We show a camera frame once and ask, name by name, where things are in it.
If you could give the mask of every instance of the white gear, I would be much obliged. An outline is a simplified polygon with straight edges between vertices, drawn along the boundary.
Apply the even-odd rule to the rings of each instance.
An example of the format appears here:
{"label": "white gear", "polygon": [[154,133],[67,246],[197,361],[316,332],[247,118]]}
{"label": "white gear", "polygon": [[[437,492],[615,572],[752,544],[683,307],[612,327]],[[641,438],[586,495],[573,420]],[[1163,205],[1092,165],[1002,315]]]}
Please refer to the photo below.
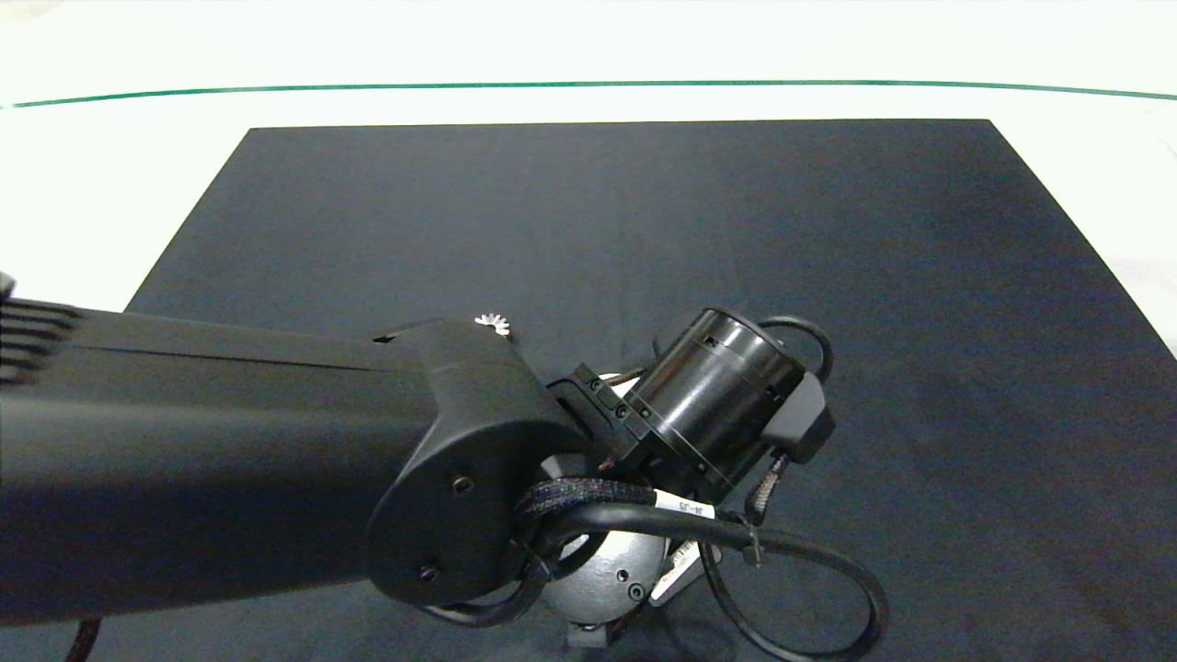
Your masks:
{"label": "white gear", "polygon": [[496,333],[507,339],[511,338],[511,323],[507,322],[507,318],[497,312],[480,315],[474,318],[474,322],[484,326],[493,326]]}

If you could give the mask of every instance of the green line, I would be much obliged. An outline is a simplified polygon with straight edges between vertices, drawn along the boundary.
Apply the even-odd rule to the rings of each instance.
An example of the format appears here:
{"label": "green line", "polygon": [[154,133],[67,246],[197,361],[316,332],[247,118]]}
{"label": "green line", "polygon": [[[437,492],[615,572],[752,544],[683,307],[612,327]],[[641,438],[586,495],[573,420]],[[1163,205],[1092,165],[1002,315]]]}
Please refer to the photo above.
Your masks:
{"label": "green line", "polygon": [[194,94],[234,94],[241,92],[322,92],[338,90],[485,90],[536,87],[782,87],[782,86],[872,86],[872,87],[971,87],[980,90],[1019,90],[1029,92],[1062,92],[1066,94],[1099,94],[1177,101],[1177,94],[1132,92],[1129,90],[1099,90],[1095,87],[1063,87],[1058,85],[1022,85],[1017,82],[966,82],[955,80],[566,80],[550,82],[363,82],[341,85],[258,85],[247,87],[194,87],[191,90],[154,90],[122,92],[94,97],[71,97],[42,101],[20,101],[0,108],[32,108],[61,104],[88,104],[145,97],[187,97]]}

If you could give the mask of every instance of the dark gray mat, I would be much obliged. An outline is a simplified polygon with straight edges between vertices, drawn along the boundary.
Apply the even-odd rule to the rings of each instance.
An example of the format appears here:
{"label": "dark gray mat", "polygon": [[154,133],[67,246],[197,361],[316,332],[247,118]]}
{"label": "dark gray mat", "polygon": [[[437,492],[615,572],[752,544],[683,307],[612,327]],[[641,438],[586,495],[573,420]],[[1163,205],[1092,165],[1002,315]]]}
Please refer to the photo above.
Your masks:
{"label": "dark gray mat", "polygon": [[[1177,656],[1177,364],[985,121],[254,130],[128,310],[347,338],[498,311],[552,378],[707,304],[834,339],[839,430],[770,524],[879,575],[871,660]],[[799,646],[858,627],[837,576],[725,565]],[[604,654],[561,628],[458,630],[361,583],[109,618],[93,660],[762,658],[703,584]],[[2,658],[69,630],[2,630]]]}

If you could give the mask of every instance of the cable label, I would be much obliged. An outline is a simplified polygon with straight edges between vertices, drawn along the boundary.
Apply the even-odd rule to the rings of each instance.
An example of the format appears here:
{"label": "cable label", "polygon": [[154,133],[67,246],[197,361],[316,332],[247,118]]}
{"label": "cable label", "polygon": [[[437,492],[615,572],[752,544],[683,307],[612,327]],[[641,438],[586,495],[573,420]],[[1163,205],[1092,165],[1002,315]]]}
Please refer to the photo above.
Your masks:
{"label": "cable label", "polygon": [[676,510],[678,512],[686,512],[687,515],[698,515],[699,517],[706,517],[709,519],[716,518],[716,507],[710,503],[699,503],[663,490],[654,490],[654,494],[657,495],[657,498],[654,499],[654,508],[665,508],[666,510]]}

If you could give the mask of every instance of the screw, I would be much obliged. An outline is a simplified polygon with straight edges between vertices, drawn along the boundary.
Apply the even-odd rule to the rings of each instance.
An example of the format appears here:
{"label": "screw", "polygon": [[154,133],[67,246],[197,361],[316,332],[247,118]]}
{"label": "screw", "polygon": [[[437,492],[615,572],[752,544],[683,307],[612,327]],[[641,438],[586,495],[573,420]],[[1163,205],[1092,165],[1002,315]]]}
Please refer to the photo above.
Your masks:
{"label": "screw", "polygon": [[474,479],[470,476],[458,476],[450,483],[450,491],[453,496],[466,496],[474,489]]}

